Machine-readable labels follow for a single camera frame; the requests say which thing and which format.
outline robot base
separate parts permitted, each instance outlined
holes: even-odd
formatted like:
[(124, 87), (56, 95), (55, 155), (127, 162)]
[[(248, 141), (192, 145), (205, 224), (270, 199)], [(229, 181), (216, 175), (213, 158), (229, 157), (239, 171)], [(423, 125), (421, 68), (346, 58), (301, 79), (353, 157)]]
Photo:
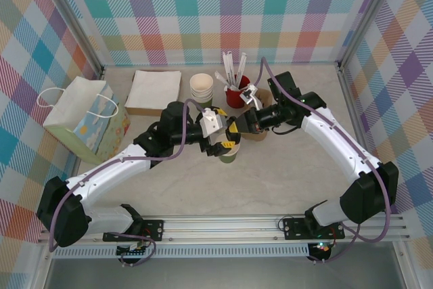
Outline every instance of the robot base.
[[(126, 235), (145, 236), (153, 239), (155, 242), (162, 241), (164, 233), (163, 220), (143, 220), (141, 215), (129, 204), (121, 204), (133, 218), (132, 225), (124, 232)], [(137, 242), (134, 238), (116, 236), (111, 233), (104, 233), (102, 236), (104, 242)]]
[(344, 230), (339, 223), (332, 223), (321, 228), (316, 236), (313, 236), (306, 226), (305, 218), (283, 219), (284, 238), (286, 240), (342, 240)]

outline gift bag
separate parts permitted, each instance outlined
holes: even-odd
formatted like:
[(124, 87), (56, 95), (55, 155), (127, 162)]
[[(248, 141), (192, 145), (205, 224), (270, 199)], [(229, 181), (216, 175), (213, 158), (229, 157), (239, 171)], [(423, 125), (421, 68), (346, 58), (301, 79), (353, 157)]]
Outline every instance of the gift bag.
[[(62, 95), (54, 105), (40, 105), (46, 91)], [(66, 89), (42, 91), (37, 104), (52, 108), (43, 127), (85, 162), (101, 164), (117, 154), (130, 120), (106, 81), (76, 77)]]

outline table surface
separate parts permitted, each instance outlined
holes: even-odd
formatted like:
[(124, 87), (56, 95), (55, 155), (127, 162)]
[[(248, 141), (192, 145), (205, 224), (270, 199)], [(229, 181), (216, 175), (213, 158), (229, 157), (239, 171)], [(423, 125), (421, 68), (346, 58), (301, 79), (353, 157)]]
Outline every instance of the table surface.
[[(106, 71), (107, 82), (123, 103), (136, 69), (108, 68)], [(214, 77), (215, 70), (224, 74), (223, 65), (170, 66), (165, 69), (182, 72), (179, 100), (190, 97), (191, 76), (203, 72), (214, 78), (213, 104), (228, 115), (242, 113), (242, 110), (227, 105), (223, 84)], [(271, 69), (274, 74), (289, 70), (301, 92), (319, 94), (340, 124), (354, 134), (333, 65), (276, 64), (271, 65)], [(245, 75), (255, 81), (258, 71), (258, 64), (247, 65)], [(268, 77), (263, 72), (258, 86), (267, 89)], [(193, 118), (196, 114), (196, 109), (191, 107)], [(131, 116), (131, 126), (120, 149), (127, 147), (158, 119), (155, 116)], [(93, 165), (82, 162), (79, 173), (91, 168)], [(289, 135), (269, 132), (261, 142), (242, 139), (237, 158), (231, 164), (207, 157), (200, 152), (198, 144), (185, 146), (180, 157), (130, 178), (106, 193), (97, 206), (128, 203), (142, 215), (290, 214), (303, 213), (316, 203), (341, 196), (347, 187), (338, 166), (310, 135), (302, 130)]]

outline plaid wallpaper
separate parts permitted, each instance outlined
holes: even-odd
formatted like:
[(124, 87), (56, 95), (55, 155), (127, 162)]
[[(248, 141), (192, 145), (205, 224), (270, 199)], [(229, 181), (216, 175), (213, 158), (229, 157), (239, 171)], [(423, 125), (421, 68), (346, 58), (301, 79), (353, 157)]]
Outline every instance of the plaid wallpaper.
[(364, 0), (69, 0), (108, 65), (333, 62)]
[(34, 211), (43, 186), (56, 175), (67, 178), (75, 159), (43, 129), (49, 109), (38, 107), (36, 98), (76, 76), (92, 79), (95, 73), (53, 1), (0, 0), (2, 289), (23, 288), (29, 280), (28, 268), (35, 265), (30, 249), (42, 229)]
[(433, 288), (433, 0), (386, 0), (348, 68), (370, 149), (400, 169), (396, 209)]

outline red cup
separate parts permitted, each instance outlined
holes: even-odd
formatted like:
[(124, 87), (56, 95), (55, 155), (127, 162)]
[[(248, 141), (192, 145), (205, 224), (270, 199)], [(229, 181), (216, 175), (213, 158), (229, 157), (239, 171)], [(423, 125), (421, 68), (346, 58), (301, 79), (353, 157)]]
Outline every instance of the red cup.
[[(242, 76), (239, 89), (248, 86), (249, 83), (250, 83), (250, 79), (248, 79), (248, 77)], [(232, 91), (230, 88), (228, 88), (227, 91), (225, 92), (225, 95), (227, 96), (227, 104), (229, 104), (231, 108), (243, 108), (245, 102), (240, 97), (241, 94), (242, 91)]]

